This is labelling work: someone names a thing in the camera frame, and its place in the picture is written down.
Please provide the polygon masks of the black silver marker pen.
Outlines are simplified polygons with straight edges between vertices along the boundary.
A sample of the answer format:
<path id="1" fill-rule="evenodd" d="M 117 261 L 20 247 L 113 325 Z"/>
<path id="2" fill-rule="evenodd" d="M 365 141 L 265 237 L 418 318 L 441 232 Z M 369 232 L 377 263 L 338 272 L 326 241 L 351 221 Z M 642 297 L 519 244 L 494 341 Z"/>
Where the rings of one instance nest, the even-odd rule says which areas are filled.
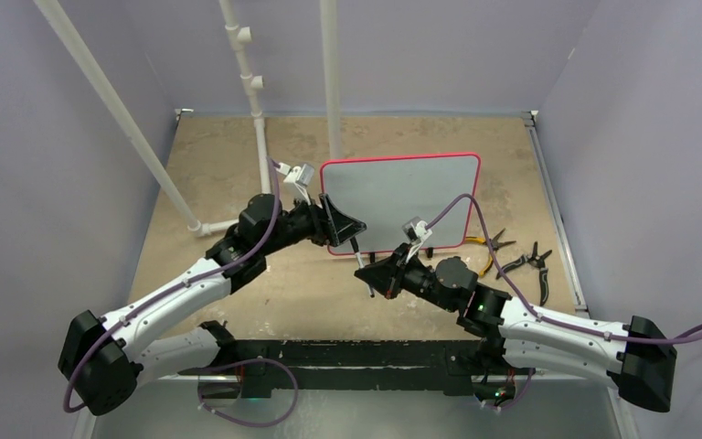
<path id="1" fill-rule="evenodd" d="M 374 298 L 376 296 L 375 289 L 370 285 L 369 280 L 365 277 L 364 269 L 366 268 L 365 261 L 362 257 L 362 254 L 360 252 L 355 252 L 355 258 L 357 262 L 357 269 L 355 271 L 355 277 L 357 280 L 360 280 L 361 282 L 364 283 L 367 293 L 370 298 Z"/>

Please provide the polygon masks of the black marker cap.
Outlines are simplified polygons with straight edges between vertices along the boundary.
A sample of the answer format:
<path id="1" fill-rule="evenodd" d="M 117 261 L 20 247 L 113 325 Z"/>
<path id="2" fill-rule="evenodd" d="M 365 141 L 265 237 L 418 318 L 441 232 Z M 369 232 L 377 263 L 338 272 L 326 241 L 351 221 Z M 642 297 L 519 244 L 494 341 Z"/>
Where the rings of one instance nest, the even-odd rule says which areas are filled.
<path id="1" fill-rule="evenodd" d="M 350 240 L 350 243 L 351 243 L 351 246 L 352 246 L 352 250 L 354 251 L 354 254 L 359 254 L 359 253 L 360 253 L 360 249 L 359 249 L 358 242 L 357 242 L 356 238 L 352 238 L 352 239 Z"/>

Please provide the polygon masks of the whiteboard with pink frame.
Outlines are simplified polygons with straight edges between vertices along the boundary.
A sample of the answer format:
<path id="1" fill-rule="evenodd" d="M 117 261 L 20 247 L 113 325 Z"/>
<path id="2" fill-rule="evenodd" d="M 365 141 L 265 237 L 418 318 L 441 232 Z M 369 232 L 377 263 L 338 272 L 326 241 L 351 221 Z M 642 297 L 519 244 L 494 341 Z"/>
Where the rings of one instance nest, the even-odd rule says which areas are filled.
<path id="1" fill-rule="evenodd" d="M 407 240 L 402 226 L 412 219 L 430 222 L 457 196 L 473 196 L 481 164 L 471 152 L 330 160 L 320 167 L 321 189 L 366 223 L 360 252 L 380 255 Z"/>

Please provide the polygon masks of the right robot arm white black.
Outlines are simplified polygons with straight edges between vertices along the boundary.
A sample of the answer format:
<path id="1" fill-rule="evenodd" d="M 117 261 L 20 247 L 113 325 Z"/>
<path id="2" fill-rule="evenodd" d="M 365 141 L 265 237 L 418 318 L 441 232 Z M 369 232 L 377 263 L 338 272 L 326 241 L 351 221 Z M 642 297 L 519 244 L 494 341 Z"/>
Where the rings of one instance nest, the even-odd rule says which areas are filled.
<path id="1" fill-rule="evenodd" d="M 610 322 L 526 307 L 481 284 L 460 257 L 431 267 L 406 244 L 354 276 L 387 299 L 408 292 L 455 313 L 458 326 L 485 340 L 476 358 L 487 371 L 546 369 L 602 383 L 651 412 L 671 409 L 677 352 L 648 318 Z"/>

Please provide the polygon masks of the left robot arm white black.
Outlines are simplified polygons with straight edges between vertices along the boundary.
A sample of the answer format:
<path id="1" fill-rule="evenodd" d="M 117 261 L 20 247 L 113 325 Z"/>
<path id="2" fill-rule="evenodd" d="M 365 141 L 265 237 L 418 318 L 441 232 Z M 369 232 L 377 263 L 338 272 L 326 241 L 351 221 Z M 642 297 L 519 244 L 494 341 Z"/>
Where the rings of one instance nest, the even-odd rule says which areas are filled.
<path id="1" fill-rule="evenodd" d="M 71 319 L 58 359 L 68 381 L 64 412 L 102 415 L 122 404 L 154 366 L 150 346 L 200 308 L 251 283 L 266 270 L 268 255 L 304 240 L 337 247 L 366 229 L 325 193 L 317 202 L 297 200 L 290 210 L 277 195 L 254 196 L 224 237 L 173 281 L 103 316 L 86 310 Z"/>

